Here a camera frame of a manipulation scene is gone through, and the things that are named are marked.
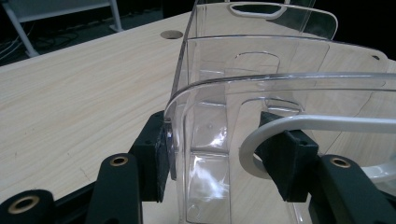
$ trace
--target chair leg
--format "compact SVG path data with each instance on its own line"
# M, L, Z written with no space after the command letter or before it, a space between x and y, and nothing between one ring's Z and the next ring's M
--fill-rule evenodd
M111 13L113 14L113 18L114 18L114 25L110 25L110 28L115 32L122 32L123 29L121 27L120 13L119 13L119 8L117 6L117 1L116 0L108 0L108 1L110 3Z

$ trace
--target clear plastic bin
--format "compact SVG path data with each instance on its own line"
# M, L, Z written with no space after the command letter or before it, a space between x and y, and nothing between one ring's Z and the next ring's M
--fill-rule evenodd
M165 109L179 222L310 223L307 204L284 203L271 179L241 165L241 146L259 128L261 112L396 119L396 77L385 74L388 58L331 41L337 22L327 12L203 2L191 13ZM261 11L235 7L244 5L259 5ZM303 131L320 153L346 156L367 172L378 164L393 167L392 133ZM393 175L370 175L379 176L373 178L379 188L396 193Z

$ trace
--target plastic bin handle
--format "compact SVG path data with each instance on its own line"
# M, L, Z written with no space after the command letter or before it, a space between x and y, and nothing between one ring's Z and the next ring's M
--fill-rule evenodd
M251 133L239 148L239 162L251 175L268 178L262 162L253 154L256 148L268 138L285 130L322 130L353 133L396 133L396 119L370 119L320 115L297 115L276 119L262 125ZM384 164L362 167L362 170L374 182L382 182L396 177L396 164Z

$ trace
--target clear plastic tray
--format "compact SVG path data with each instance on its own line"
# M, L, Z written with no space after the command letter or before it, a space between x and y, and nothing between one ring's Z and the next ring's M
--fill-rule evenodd
M197 1L191 13L165 109L179 222L310 223L305 203L284 203L272 180L241 165L241 146L259 128L261 112L396 119L396 78L385 74L388 58L375 49L331 41L336 19L330 13L257 3L285 9L265 19L231 10L256 3L201 4ZM285 26L296 15L304 15L300 25ZM280 18L281 24L271 21ZM307 24L326 32L313 34ZM346 156L368 172L378 164L392 167L396 155L391 133L303 131L321 153ZM392 181L384 175L375 183L395 194Z

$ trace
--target screw hole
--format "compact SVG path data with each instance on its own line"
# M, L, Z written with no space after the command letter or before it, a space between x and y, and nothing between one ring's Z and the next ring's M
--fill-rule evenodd
M112 166L122 166L123 164L128 162L128 158L126 157L116 157L110 161L110 165Z
M8 212L14 215L24 213L35 207L35 205L38 204L39 201L40 198L35 195L22 197L11 204L11 206L8 208Z
M339 167L342 167L342 168L349 168L350 167L350 163L349 162L347 162L347 161L345 161L345 160L343 160L343 159L340 159L340 158L332 158L331 159L331 162L332 162L332 164L334 164L334 165L336 165L336 166L339 166Z

